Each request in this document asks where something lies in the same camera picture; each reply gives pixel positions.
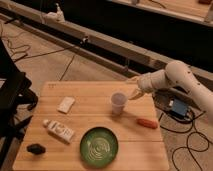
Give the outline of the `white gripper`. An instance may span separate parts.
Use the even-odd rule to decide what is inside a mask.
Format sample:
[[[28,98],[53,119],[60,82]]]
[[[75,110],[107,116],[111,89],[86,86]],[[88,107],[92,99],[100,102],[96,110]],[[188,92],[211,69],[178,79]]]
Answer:
[[[134,89],[133,92],[128,97],[129,100],[136,100],[141,98],[144,93],[152,93],[155,88],[152,84],[152,74],[143,74],[138,79],[138,88]]]

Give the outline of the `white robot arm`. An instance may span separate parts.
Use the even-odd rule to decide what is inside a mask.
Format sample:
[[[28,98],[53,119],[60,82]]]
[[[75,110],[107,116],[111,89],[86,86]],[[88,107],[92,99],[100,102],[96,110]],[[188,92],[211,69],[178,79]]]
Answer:
[[[132,80],[137,84],[137,88],[129,96],[130,100],[138,99],[145,93],[179,86],[206,113],[209,122],[213,124],[213,92],[197,80],[184,62],[171,61],[164,69],[133,77]]]

